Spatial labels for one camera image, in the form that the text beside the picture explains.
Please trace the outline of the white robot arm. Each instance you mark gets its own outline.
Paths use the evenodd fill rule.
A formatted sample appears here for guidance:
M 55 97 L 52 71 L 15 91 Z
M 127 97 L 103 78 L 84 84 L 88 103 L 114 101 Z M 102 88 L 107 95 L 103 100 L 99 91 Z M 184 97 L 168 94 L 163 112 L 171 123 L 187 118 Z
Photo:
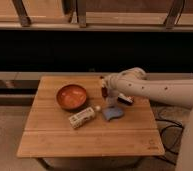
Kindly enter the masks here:
M 193 171 L 193 79 L 148 80 L 141 68 L 132 68 L 104 77 L 108 95 L 115 92 L 190 109 L 183 131 L 175 171 Z

